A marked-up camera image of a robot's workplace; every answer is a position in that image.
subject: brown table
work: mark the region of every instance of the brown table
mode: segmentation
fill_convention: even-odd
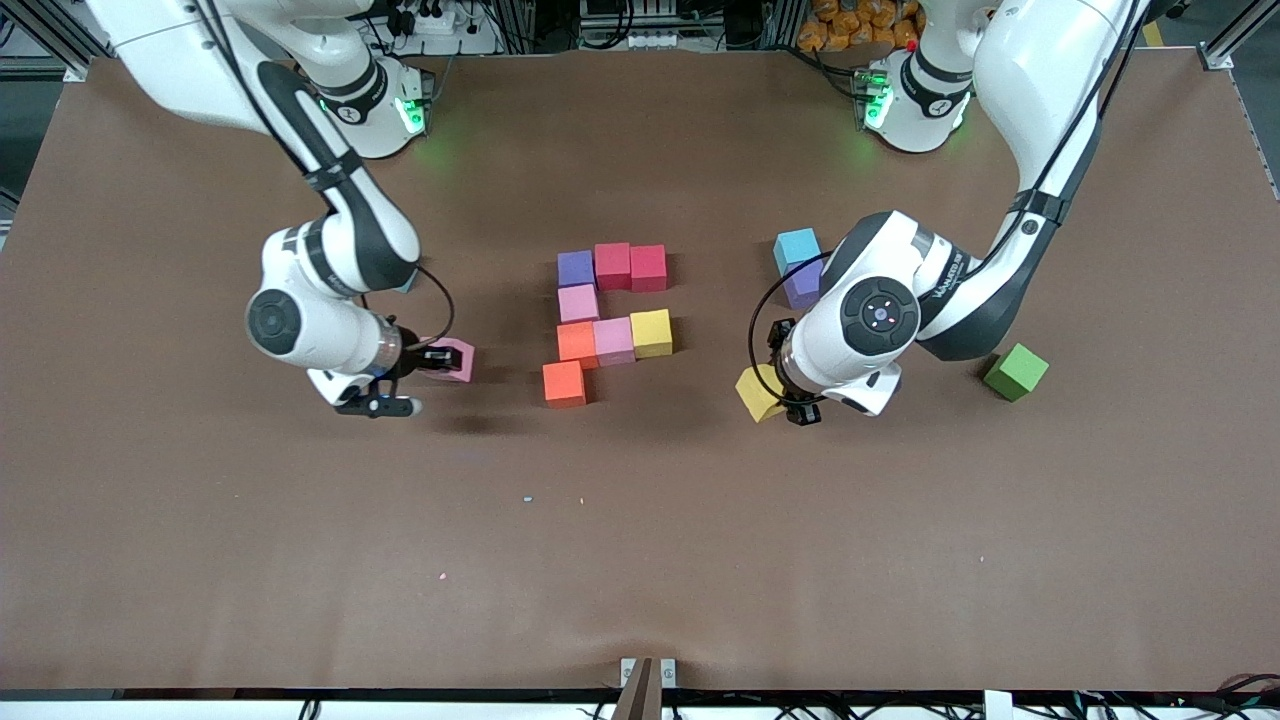
[[[977,109],[927,156],[787,56],[461,60],[372,163],[458,299],[477,383],[326,409],[242,327],[321,211],[264,137],[68,86],[0,254],[5,687],[1181,688],[1274,669],[1280,209],[1230,78],[1140,51],[1007,342],[1016,405],[920,350],[888,411],[754,425],[732,386],[774,233],[911,213],[983,251]],[[666,242],[677,354],[540,406],[554,254]],[[372,296],[429,332],[429,286]],[[774,305],[769,316],[787,311]],[[531,502],[525,497],[531,496]]]

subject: pile of orange blocks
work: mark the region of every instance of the pile of orange blocks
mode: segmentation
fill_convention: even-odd
[[[844,50],[867,42],[914,47],[927,23],[916,0],[858,0],[846,9],[840,0],[812,0],[813,18],[800,26],[796,47],[805,53]]]
[[[543,365],[543,391],[550,407],[586,405],[585,370],[671,355],[671,313],[649,310],[626,318],[600,318],[596,292],[667,290],[667,249],[626,242],[561,252],[556,328],[559,361]]]

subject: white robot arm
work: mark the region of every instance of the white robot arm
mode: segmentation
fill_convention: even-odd
[[[1019,190],[980,260],[899,211],[863,218],[845,236],[818,302],[771,333],[792,421],[819,419],[819,397],[878,415],[911,341],[941,360],[996,348],[1066,218],[1098,140],[1098,88],[1147,4],[922,0],[929,24],[916,51],[873,65],[888,86],[867,126],[901,150],[932,150],[960,124],[972,79],[1012,150]]]
[[[324,217],[268,238],[262,284],[246,314],[253,343],[306,368],[339,413],[416,414],[420,401],[381,395],[378,383],[394,387],[415,369],[453,369],[461,357],[353,302],[365,292],[403,286],[417,269],[417,234],[408,219],[303,81],[262,55],[230,13],[219,15],[211,0],[137,5],[90,3],[143,91],[179,115],[273,136],[329,205]],[[352,3],[333,5],[344,13]]]

